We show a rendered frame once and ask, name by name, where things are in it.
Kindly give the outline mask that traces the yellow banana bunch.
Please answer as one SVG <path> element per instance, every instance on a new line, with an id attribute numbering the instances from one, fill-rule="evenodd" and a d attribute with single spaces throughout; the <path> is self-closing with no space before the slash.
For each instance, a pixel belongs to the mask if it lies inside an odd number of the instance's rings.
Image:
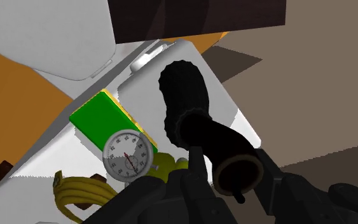
<path id="1" fill-rule="evenodd" d="M 82 219 L 72 213 L 68 204 L 96 204 L 103 206 L 117 196 L 109 184 L 86 177 L 66 177 L 57 171 L 53 180 L 53 195 L 57 209 L 67 218 L 81 224 Z"/>

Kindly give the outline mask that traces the yellow-green round fruit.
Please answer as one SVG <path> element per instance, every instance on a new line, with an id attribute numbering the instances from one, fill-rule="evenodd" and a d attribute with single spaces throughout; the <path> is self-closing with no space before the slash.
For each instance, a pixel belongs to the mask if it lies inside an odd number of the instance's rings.
<path id="1" fill-rule="evenodd" d="M 175 160 L 174 157 L 168 153 L 158 152 L 154 154 L 153 165 L 157 166 L 158 168 L 150 168 L 147 176 L 162 179 L 165 183 L 167 183 L 170 172 L 178 169 L 188 168 L 188 159 L 178 158 Z"/>

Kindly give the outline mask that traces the white toilet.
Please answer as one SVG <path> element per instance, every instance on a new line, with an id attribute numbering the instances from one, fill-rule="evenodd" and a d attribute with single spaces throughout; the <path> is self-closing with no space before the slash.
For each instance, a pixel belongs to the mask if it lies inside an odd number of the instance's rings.
<path id="1" fill-rule="evenodd" d="M 166 65 L 186 60 L 202 73 L 213 119 L 261 140 L 193 43 L 145 41 L 122 52 L 114 40 L 107 0 L 0 0 L 0 54 L 29 66 L 72 98 L 42 138 L 0 182 L 0 224 L 74 224 L 56 207 L 52 182 L 65 176 L 106 175 L 102 153 L 69 122 L 69 115 L 100 89 L 109 90 L 174 158 L 187 157 L 164 130 L 158 79 Z"/>

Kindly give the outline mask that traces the small brown flat object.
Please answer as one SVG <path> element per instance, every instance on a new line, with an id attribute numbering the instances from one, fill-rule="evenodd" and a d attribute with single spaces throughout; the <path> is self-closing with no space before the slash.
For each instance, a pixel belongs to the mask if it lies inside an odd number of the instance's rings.
<path id="1" fill-rule="evenodd" d="M 94 174 L 90 177 L 90 179 L 96 179 L 96 180 L 99 180 L 103 183 L 106 183 L 106 178 L 104 176 L 101 176 L 100 174 Z M 75 204 L 76 207 L 82 209 L 82 210 L 87 210 L 89 207 L 92 206 L 92 204 L 90 203 L 77 203 Z"/>

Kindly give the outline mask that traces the silver stopwatch with white dial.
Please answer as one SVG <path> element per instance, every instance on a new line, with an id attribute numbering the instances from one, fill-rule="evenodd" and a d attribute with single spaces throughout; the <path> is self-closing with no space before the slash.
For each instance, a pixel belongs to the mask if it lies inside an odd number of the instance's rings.
<path id="1" fill-rule="evenodd" d="M 114 133 L 106 142 L 102 161 L 107 173 L 115 180 L 131 183 L 145 176 L 150 169 L 158 170 L 153 164 L 154 152 L 149 139 L 132 129 Z"/>

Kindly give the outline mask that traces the black bent tube-shaped object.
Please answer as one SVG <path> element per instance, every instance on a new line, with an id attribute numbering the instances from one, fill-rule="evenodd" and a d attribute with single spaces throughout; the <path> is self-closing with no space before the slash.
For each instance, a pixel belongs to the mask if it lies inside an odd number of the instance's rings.
<path id="1" fill-rule="evenodd" d="M 200 147 L 212 164 L 217 192 L 239 204 L 263 177 L 263 165 L 252 144 L 239 132 L 209 115 L 209 95 L 200 70 L 180 60 L 161 72 L 159 89 L 166 105 L 166 135 L 179 148 Z"/>

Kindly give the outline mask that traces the green box with yellow edge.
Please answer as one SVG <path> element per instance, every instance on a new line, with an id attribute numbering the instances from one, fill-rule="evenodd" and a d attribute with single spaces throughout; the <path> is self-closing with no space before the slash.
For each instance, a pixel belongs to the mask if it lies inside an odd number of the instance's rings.
<path id="1" fill-rule="evenodd" d="M 105 88 L 75 110 L 69 121 L 99 150 L 103 150 L 107 140 L 120 130 L 136 130 L 148 135 Z"/>

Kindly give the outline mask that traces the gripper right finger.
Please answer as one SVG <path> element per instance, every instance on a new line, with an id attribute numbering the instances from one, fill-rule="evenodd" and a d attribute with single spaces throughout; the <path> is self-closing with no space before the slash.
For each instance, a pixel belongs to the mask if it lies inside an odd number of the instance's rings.
<path id="1" fill-rule="evenodd" d="M 301 175 L 283 172 L 261 148 L 263 179 L 254 191 L 275 224 L 358 224 L 358 187 L 336 183 L 328 191 Z"/>

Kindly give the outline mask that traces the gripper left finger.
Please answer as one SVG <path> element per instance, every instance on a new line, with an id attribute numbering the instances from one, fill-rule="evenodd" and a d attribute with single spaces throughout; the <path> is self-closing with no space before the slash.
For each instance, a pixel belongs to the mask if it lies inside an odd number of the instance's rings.
<path id="1" fill-rule="evenodd" d="M 189 167 L 169 182 L 143 176 L 124 188 L 82 224 L 238 224 L 207 181 L 201 147 L 189 150 Z"/>

